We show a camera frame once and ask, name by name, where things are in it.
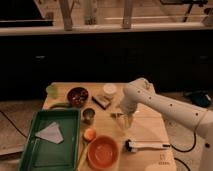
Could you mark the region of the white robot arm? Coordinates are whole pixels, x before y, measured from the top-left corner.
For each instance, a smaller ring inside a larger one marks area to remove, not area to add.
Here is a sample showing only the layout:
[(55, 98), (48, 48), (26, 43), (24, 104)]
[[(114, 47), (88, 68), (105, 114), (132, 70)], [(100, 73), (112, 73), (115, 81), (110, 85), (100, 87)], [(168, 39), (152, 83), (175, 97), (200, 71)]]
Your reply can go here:
[(150, 83), (138, 78), (123, 86), (120, 109), (132, 115), (139, 104), (166, 115), (205, 140), (199, 171), (213, 171), (213, 111), (165, 97), (149, 90)]

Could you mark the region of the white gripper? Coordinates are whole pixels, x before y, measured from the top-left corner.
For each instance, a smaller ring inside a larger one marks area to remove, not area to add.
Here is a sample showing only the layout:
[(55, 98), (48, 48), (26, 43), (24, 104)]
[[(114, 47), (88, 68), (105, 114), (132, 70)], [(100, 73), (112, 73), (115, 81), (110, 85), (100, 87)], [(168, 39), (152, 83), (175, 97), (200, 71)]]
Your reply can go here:
[(133, 113), (137, 109), (137, 103), (132, 99), (124, 96), (119, 105), (121, 111), (125, 114), (124, 115), (124, 128), (129, 129), (133, 122)]

